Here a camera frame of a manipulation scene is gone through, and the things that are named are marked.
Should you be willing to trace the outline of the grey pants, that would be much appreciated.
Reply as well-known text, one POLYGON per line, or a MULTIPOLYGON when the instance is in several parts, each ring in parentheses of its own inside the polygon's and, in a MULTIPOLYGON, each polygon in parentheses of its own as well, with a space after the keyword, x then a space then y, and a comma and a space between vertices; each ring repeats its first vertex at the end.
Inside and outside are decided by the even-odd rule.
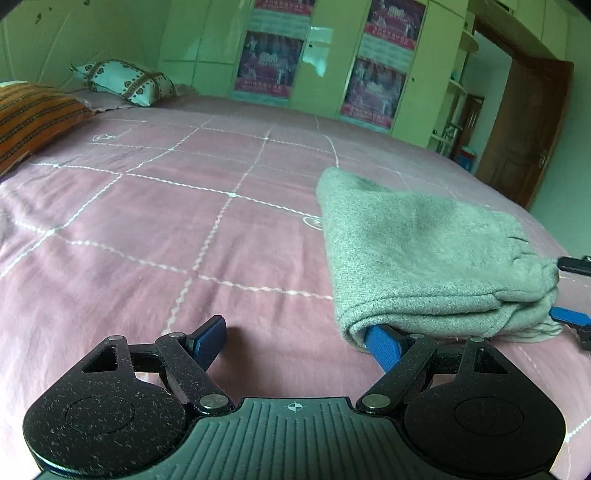
POLYGON ((363 348, 373 326, 437 339, 537 343, 559 272, 513 216, 458 200, 394 191, 339 168, 318 180, 335 321, 363 348))

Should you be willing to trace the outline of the brown wooden door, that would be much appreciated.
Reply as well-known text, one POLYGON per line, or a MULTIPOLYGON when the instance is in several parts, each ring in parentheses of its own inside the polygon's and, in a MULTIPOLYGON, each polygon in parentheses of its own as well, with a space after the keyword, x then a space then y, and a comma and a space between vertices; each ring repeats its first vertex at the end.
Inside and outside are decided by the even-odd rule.
POLYGON ((531 56, 481 20, 477 31, 508 53, 512 63, 476 177, 529 209, 562 130, 574 64, 531 56))

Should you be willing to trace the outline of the white corner shelf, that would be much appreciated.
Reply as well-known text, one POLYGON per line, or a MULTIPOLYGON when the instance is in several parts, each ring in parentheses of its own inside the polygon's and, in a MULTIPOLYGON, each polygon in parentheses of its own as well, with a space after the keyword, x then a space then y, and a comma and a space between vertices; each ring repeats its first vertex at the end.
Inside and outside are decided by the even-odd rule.
POLYGON ((450 155, 453 144, 461 131, 459 121, 456 119, 459 115, 458 105, 467 96, 462 78, 469 56, 479 50, 474 34, 475 20, 475 14, 468 11, 450 80, 428 146, 429 149, 443 156, 450 155))

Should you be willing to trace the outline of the white patterned pillow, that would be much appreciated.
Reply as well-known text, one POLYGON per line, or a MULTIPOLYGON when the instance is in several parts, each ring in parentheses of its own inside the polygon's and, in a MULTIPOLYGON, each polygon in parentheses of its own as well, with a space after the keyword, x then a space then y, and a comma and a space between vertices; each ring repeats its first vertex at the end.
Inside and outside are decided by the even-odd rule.
POLYGON ((124 60, 71 65, 70 70, 89 90, 115 95, 139 107, 151 107, 177 94, 164 73, 124 60))

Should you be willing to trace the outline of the white wardrobe with posters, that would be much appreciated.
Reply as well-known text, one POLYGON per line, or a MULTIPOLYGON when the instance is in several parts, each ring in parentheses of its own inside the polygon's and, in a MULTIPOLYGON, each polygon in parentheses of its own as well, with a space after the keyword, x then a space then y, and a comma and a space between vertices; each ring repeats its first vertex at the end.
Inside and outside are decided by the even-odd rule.
POLYGON ((464 1, 174 1, 159 67, 201 93, 429 145, 464 1))

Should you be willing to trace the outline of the orange striped pillow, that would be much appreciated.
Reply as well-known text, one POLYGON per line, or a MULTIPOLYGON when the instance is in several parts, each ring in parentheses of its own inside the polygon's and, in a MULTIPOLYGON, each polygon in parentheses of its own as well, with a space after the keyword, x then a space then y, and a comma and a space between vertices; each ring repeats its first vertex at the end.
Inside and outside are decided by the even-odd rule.
POLYGON ((28 82, 1 87, 1 177, 93 116, 74 96, 28 82))

